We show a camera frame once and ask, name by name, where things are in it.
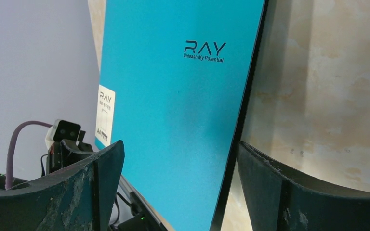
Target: marble surface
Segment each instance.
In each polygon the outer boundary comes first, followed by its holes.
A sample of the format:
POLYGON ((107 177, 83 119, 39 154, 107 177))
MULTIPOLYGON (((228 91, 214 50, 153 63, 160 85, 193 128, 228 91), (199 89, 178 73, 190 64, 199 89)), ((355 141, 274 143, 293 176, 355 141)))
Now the marble surface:
MULTIPOLYGON (((101 63, 105 0, 88 0, 101 63)), ((270 0, 242 139, 370 191, 370 0, 270 0)), ((235 171, 224 231, 251 231, 235 171)))

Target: worn plastic surface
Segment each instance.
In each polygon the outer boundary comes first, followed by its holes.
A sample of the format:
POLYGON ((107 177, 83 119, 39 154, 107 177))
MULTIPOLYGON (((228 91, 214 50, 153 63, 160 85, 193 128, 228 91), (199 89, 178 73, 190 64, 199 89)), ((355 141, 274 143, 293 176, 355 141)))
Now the worn plastic surface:
POLYGON ((238 169, 254 231, 370 231, 370 192, 309 176, 244 142, 238 169))
POLYGON ((124 162, 118 141, 36 180, 0 190, 0 230, 105 231, 124 162))

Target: white label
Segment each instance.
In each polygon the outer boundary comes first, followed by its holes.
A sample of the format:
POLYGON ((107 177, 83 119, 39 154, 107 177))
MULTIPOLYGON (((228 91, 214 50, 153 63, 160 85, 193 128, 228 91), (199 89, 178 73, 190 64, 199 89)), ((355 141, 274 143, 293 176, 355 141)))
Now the white label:
POLYGON ((98 86, 96 137, 106 147, 111 144, 115 99, 115 92, 98 86))

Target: white wall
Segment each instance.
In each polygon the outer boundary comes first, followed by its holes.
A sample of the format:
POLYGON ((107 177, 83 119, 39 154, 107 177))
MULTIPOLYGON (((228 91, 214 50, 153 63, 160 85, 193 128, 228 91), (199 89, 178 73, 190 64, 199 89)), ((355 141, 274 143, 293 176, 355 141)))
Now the white wall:
MULTIPOLYGON (((1 0, 0 173, 12 131, 27 120, 79 123, 93 144, 98 80, 86 1, 1 0)), ((30 126, 20 133, 15 177, 40 177, 46 131, 30 126)))

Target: wire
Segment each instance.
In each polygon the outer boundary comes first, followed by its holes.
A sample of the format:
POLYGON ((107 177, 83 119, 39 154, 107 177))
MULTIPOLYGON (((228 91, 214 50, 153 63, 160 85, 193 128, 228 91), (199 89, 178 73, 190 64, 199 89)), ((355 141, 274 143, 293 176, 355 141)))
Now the wire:
POLYGON ((45 154, 43 156, 40 157, 40 166, 42 167, 42 176, 44 177, 45 176, 45 171, 44 171, 44 165, 43 165, 43 158, 45 156, 48 156, 49 154, 45 154))
POLYGON ((118 192, 117 193, 117 196, 119 196, 121 198, 121 200, 126 204, 128 205, 128 207, 131 208, 131 204, 118 192))
POLYGON ((112 231, 118 231, 118 229, 114 225, 110 225, 112 231))
POLYGON ((27 121, 20 124, 12 133, 11 141, 9 142, 8 148, 8 157, 6 159, 6 180, 5 180, 5 189, 8 190, 12 187, 13 181, 13 156, 15 153, 16 141, 18 139, 20 131, 28 125, 40 125, 47 128, 50 128, 52 125, 43 123, 40 121, 27 121))
POLYGON ((114 226, 115 224, 117 224, 117 222, 120 219, 120 207, 119 207, 119 202, 117 201, 117 196, 114 198, 114 203, 116 204, 118 214, 117 214, 117 218, 114 221, 114 223, 112 224, 112 226, 114 226))

